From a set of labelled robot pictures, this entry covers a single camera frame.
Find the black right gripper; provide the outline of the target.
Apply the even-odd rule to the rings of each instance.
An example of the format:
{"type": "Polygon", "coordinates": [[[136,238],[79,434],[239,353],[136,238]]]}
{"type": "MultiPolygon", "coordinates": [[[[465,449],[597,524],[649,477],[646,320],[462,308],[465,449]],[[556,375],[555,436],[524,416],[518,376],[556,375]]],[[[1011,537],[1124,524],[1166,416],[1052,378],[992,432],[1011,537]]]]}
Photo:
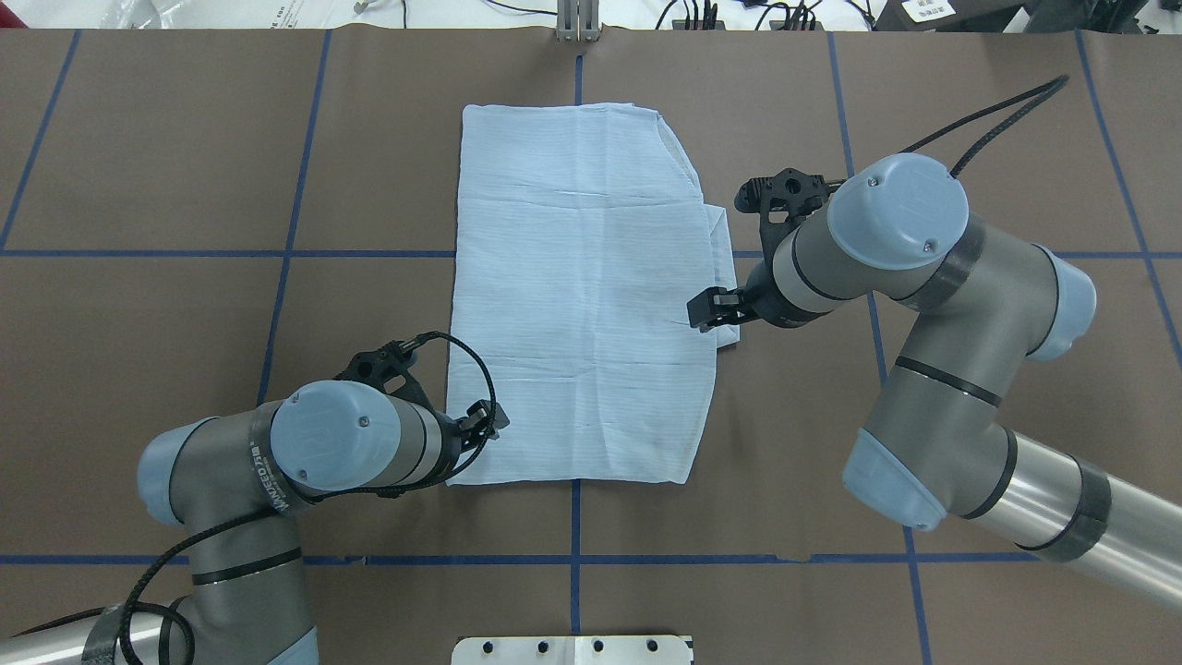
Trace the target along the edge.
{"type": "Polygon", "coordinates": [[[772,265],[777,249],[830,198],[821,175],[787,168],[777,175],[752,177],[734,195],[739,213],[756,214],[764,260],[752,268],[740,289],[704,289],[687,302],[689,327],[709,332],[723,325],[764,320],[773,327],[803,327],[819,314],[790,304],[777,286],[772,265]]]}

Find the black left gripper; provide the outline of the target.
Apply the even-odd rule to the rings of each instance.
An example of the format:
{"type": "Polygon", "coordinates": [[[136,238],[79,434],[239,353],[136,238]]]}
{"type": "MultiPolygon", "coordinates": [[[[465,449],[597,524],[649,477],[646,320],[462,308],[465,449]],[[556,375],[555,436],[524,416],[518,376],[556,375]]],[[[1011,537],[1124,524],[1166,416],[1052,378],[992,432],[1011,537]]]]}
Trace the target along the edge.
{"type": "Polygon", "coordinates": [[[496,441],[511,424],[498,399],[491,371],[476,350],[470,348],[465,341],[448,343],[476,363],[478,373],[482,376],[487,389],[486,399],[472,403],[463,417],[449,417],[431,404],[426,387],[422,387],[421,382],[411,373],[411,367],[417,361],[417,350],[426,343],[426,340],[392,340],[370,352],[359,352],[350,359],[342,373],[335,376],[335,379],[366,384],[368,387],[379,391],[379,395],[397,397],[411,405],[426,408],[427,413],[439,420],[440,429],[447,437],[459,442],[459,451],[470,454],[468,459],[474,459],[483,451],[487,441],[496,441]]]}

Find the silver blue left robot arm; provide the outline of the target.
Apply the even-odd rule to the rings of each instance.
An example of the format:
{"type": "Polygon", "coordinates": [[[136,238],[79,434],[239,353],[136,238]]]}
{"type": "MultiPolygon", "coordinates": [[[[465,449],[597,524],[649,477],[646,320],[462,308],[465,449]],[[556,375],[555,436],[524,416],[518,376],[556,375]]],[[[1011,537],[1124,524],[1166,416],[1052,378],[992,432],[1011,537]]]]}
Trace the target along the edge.
{"type": "Polygon", "coordinates": [[[395,500],[472,465],[508,426],[486,363],[446,332],[355,354],[335,378],[245,413],[157,435],[137,491],[186,537],[124,600],[4,639],[5,664],[317,664],[301,513],[350,495],[395,500]],[[469,354],[488,396],[461,417],[411,374],[434,340],[469,354]]]}

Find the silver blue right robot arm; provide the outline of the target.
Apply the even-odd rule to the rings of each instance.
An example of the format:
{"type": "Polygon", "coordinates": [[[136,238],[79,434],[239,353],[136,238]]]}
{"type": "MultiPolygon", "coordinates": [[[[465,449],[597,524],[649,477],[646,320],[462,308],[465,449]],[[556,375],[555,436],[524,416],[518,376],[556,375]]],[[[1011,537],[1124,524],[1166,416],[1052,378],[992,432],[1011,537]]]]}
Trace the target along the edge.
{"type": "Polygon", "coordinates": [[[918,532],[955,516],[1021,550],[1178,611],[1178,506],[996,420],[1022,361],[1093,321],[1091,278],[970,211],[937,159],[892,154],[844,181],[786,169],[735,194],[764,260],[689,300],[691,327],[792,330],[873,292],[915,312],[843,485],[918,532]]]}

